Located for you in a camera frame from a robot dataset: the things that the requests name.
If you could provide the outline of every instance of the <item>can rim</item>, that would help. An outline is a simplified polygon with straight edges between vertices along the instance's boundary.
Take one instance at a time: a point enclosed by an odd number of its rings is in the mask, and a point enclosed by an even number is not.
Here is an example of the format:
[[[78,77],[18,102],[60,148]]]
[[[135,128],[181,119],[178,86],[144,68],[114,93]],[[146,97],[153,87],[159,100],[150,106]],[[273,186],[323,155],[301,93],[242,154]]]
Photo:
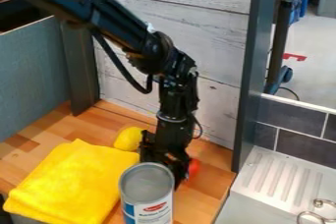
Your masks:
[[[173,173],[166,166],[164,166],[162,164],[159,164],[159,163],[154,163],[154,162],[142,162],[142,163],[134,165],[134,166],[128,168],[127,170],[125,170],[124,173],[122,174],[122,176],[120,177],[119,182],[118,182],[118,187],[119,187],[120,195],[122,196],[122,200],[125,200],[125,198],[129,198],[128,196],[126,196],[126,194],[122,190],[122,182],[125,179],[125,176],[128,175],[133,170],[135,170],[135,169],[137,169],[137,168],[139,168],[141,166],[144,166],[144,165],[153,165],[153,166],[160,167],[163,170],[165,170],[167,172],[168,176],[170,177],[171,182],[172,182],[172,187],[171,187],[171,190],[169,192],[171,193],[174,190],[174,187],[175,187],[175,178],[174,178]],[[167,197],[167,195],[163,196],[161,198],[158,198],[156,200],[151,200],[151,201],[139,200],[137,203],[134,203],[134,204],[142,204],[142,203],[151,204],[151,203],[155,203],[155,202],[157,202],[159,200],[162,200],[165,197]]]

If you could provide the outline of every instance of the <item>desk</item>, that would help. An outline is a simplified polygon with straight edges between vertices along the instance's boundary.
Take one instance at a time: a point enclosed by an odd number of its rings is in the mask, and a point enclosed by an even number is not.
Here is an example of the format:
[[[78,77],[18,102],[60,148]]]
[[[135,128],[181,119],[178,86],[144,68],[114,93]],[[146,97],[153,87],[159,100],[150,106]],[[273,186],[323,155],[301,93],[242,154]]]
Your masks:
[[[155,119],[112,103],[100,101],[78,117],[63,104],[16,135],[0,142],[0,193],[7,194],[58,144],[76,138],[112,146],[128,126],[153,131]],[[174,194],[174,224],[211,223],[235,174],[230,171],[232,151],[204,140],[193,140],[187,152],[200,161],[199,173]],[[120,203],[104,224],[123,223]]]
[[[281,83],[287,83],[293,76],[293,70],[282,66],[282,58],[288,35],[290,17],[294,0],[281,0],[274,33],[272,53],[269,61],[264,92],[276,94]]]

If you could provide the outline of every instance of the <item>red object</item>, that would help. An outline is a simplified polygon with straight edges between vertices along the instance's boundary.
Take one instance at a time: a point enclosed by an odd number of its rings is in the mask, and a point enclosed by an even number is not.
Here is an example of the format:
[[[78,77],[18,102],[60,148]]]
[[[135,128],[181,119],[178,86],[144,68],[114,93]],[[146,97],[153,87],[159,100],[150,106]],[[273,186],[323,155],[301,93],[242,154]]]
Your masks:
[[[199,172],[200,162],[198,159],[192,159],[189,164],[189,177],[193,177]]]
[[[158,209],[161,209],[166,203],[167,202],[163,202],[163,203],[160,203],[160,204],[157,204],[157,205],[145,208],[144,211],[146,211],[146,212],[156,211]]]
[[[297,58],[298,62],[303,62],[303,61],[306,60],[307,56],[286,53],[286,54],[284,54],[283,58],[286,59],[286,60],[288,60],[290,58]]]

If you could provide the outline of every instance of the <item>can label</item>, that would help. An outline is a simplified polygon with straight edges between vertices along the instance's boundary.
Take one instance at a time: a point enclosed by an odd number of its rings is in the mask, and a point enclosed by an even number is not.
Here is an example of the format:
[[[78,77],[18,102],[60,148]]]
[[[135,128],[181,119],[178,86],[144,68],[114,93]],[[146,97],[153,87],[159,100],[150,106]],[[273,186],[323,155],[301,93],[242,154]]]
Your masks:
[[[171,224],[173,223],[172,193],[156,203],[132,205],[123,203],[126,224]]]

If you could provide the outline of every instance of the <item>white wooden wall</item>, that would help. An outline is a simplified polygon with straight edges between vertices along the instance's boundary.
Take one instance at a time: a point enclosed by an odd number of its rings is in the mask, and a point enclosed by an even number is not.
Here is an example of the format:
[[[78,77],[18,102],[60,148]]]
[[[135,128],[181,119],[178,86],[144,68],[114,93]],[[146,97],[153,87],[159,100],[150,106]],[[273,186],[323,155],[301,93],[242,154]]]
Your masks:
[[[119,0],[143,21],[172,37],[196,60],[200,79],[197,117],[205,136],[233,148],[251,0]],[[157,90],[134,90],[95,43],[101,97],[154,116]],[[125,54],[114,47],[126,63]],[[128,68],[138,79],[145,76]]]

